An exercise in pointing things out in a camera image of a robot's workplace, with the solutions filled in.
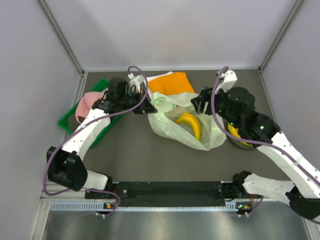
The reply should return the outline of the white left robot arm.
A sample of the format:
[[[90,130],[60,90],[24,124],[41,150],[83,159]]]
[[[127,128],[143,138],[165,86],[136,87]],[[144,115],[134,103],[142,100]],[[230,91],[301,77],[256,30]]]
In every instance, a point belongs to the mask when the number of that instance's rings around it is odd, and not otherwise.
[[[148,90],[140,87],[148,81],[143,75],[133,76],[127,82],[112,78],[104,93],[92,103],[84,121],[69,139],[59,147],[47,151],[47,173],[44,179],[73,191],[96,189],[102,198],[109,198],[114,191],[108,176],[86,169],[83,160],[86,152],[99,134],[110,125],[115,116],[127,112],[153,114],[157,110],[148,101]]]

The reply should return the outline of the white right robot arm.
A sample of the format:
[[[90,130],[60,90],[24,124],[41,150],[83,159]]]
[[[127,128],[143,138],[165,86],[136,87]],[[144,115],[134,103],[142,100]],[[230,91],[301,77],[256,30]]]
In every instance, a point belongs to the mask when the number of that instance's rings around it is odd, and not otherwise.
[[[271,159],[289,178],[275,180],[250,171],[236,173],[233,192],[239,198],[260,195],[289,206],[299,216],[320,222],[320,171],[289,142],[281,128],[255,110],[255,97],[243,87],[205,87],[191,99],[197,113],[222,117],[234,131],[221,128],[236,142],[245,142]]]

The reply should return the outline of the green avocado print plastic bag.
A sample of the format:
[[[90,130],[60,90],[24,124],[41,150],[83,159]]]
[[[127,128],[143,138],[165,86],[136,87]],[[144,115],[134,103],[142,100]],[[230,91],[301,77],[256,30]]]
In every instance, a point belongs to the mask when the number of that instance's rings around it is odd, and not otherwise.
[[[161,137],[176,140],[195,150],[209,151],[221,146],[227,137],[213,116],[196,112],[191,99],[197,96],[197,93],[190,92],[173,95],[154,92],[151,104],[157,109],[157,113],[148,115],[152,130]],[[196,138],[190,124],[176,123],[182,114],[191,114],[197,119],[201,130],[200,139]]]

